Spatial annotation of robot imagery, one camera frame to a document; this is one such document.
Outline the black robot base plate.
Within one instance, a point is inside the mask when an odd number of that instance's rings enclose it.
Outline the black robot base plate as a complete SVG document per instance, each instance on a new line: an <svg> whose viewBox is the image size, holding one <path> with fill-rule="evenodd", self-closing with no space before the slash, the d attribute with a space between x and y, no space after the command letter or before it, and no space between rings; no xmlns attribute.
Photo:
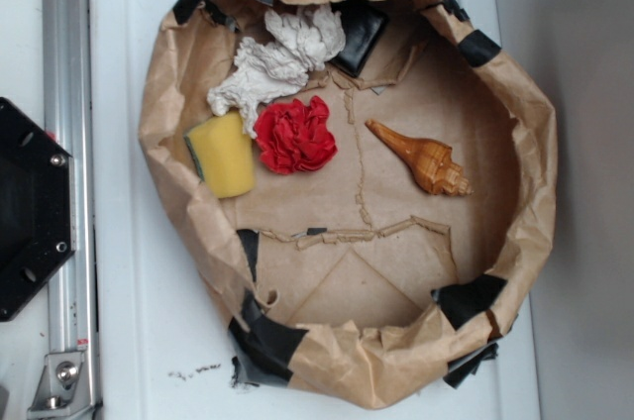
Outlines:
<svg viewBox="0 0 634 420"><path fill-rule="evenodd" d="M1 99L1 320L13 320L74 253L72 156Z"/></svg>

